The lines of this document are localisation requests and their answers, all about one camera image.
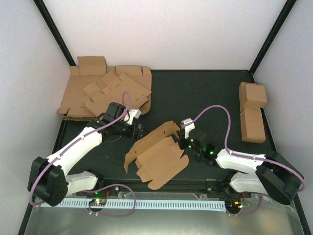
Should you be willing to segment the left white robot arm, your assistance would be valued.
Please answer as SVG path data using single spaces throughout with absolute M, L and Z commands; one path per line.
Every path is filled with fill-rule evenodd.
M 112 136 L 139 140 L 147 133 L 133 122 L 141 115 L 139 109 L 128 110 L 112 102 L 106 112 L 89 121 L 82 132 L 59 151 L 47 158 L 37 157 L 31 165 L 27 189 L 31 196 L 50 206 L 60 204 L 71 194 L 90 191 L 100 195 L 105 190 L 102 176 L 93 170 L 70 175 L 70 170 L 92 149 Z

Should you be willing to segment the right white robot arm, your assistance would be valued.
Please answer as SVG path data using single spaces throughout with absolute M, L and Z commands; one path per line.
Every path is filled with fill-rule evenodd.
M 289 205 L 303 188 L 303 175 L 277 152 L 259 155 L 235 152 L 216 146 L 205 138 L 185 135 L 179 136 L 178 144 L 180 149 L 191 150 L 198 161 L 231 171 L 222 185 L 227 197 L 252 192 Z

